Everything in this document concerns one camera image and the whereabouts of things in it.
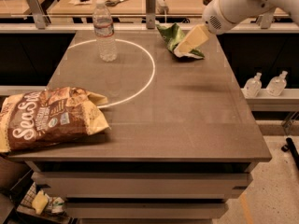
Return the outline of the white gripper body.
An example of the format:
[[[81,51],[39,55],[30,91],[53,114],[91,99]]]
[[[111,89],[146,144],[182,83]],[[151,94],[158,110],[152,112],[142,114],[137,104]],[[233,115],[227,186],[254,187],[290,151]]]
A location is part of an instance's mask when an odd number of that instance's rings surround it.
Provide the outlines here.
[[[222,35],[235,27],[221,12],[220,0],[212,0],[203,12],[203,21],[208,31],[214,35]]]

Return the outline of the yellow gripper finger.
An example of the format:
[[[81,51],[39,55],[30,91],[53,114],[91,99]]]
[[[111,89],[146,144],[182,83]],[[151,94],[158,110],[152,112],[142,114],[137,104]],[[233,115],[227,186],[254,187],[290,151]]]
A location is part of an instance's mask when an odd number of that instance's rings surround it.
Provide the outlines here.
[[[203,24],[195,25],[178,43],[176,47],[177,54],[189,53],[193,49],[201,46],[208,41],[209,31]]]

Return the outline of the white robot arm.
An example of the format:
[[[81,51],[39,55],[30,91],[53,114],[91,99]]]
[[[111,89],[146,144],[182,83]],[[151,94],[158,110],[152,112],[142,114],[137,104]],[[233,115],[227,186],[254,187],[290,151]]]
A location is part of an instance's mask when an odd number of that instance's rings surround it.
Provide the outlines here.
[[[205,8],[203,25],[194,26],[178,43],[174,52],[183,56],[208,40],[208,34],[222,35],[249,17],[281,8],[299,24],[299,0],[212,0]]]

